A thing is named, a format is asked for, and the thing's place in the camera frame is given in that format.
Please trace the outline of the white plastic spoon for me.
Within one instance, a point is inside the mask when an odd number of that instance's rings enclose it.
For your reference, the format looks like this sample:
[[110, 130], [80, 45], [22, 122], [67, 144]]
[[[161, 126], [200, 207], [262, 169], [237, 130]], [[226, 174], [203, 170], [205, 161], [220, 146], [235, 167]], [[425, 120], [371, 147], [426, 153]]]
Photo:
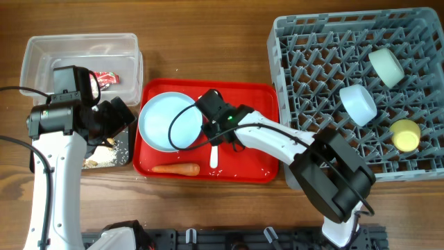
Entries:
[[210, 167], [216, 169], [219, 164], [219, 150], [217, 146], [212, 146], [210, 151]]

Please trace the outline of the red snack wrapper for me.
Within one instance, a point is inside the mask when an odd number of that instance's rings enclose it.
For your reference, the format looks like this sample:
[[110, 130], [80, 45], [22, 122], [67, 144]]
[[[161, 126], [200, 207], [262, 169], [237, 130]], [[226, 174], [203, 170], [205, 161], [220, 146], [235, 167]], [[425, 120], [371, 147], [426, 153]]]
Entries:
[[89, 76], [93, 90], [106, 90], [112, 85], [120, 84], [120, 78], [114, 72], [93, 72]]

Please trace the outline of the orange carrot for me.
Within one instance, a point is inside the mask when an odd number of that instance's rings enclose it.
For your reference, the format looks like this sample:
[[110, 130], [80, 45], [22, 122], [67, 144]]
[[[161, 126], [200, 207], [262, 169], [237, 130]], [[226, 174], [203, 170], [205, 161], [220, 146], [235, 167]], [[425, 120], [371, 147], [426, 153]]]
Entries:
[[197, 176], [200, 173], [200, 166], [196, 163], [179, 163], [172, 165], [158, 165], [153, 167], [151, 170], [159, 174]]

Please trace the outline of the light blue plate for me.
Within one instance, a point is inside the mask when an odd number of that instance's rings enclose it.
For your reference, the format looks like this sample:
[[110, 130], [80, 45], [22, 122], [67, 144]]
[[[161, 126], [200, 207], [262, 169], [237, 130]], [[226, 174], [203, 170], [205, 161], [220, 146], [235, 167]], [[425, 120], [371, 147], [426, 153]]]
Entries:
[[195, 101], [180, 92], [164, 92], [151, 98], [139, 114], [139, 133], [148, 146], [174, 152], [191, 146], [199, 137], [203, 116]]

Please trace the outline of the small light blue bowl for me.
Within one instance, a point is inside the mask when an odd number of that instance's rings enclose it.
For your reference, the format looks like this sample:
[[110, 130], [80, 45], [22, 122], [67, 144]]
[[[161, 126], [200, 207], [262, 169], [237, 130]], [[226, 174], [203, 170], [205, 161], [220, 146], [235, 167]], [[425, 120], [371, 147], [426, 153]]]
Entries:
[[339, 90], [340, 100], [350, 118], [358, 126], [365, 126], [377, 115], [377, 107], [368, 90], [362, 85], [351, 85]]

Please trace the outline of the yellow plastic cup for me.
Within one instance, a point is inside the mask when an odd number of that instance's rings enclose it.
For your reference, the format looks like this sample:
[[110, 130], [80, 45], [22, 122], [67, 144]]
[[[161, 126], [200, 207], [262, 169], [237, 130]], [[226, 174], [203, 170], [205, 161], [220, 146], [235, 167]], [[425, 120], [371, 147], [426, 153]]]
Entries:
[[391, 140], [398, 150], [410, 152], [415, 150], [420, 143], [420, 127], [417, 123], [401, 119], [393, 123], [390, 128]]

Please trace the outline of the mint green bowl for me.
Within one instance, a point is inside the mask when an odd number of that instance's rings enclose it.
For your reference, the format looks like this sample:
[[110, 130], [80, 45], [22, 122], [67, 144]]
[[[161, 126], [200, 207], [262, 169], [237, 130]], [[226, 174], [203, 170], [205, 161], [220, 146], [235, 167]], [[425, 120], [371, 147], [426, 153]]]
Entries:
[[405, 76], [404, 70], [392, 51], [379, 49], [368, 54], [369, 61], [383, 84], [389, 89], [395, 87]]

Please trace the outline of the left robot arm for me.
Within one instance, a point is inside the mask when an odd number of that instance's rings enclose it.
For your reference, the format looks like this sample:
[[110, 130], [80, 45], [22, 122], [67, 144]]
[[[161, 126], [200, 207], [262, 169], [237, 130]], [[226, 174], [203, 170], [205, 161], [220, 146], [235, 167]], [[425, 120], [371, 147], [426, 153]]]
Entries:
[[84, 158], [136, 117], [119, 98], [93, 95], [87, 68], [54, 69], [54, 93], [26, 120], [34, 159], [34, 188], [25, 249], [83, 249], [80, 178]]

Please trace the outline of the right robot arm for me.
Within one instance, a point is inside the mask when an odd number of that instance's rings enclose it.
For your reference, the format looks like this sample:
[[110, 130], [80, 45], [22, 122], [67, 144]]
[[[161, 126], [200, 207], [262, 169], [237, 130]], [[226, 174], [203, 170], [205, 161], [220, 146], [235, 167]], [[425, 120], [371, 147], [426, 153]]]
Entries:
[[202, 130], [210, 143], [256, 149], [288, 165], [311, 204], [324, 216], [325, 238], [337, 248], [351, 246], [358, 236], [359, 217], [375, 213], [366, 199], [376, 178], [339, 132], [283, 126], [249, 106], [232, 106], [217, 90], [208, 90], [195, 106], [207, 119]]

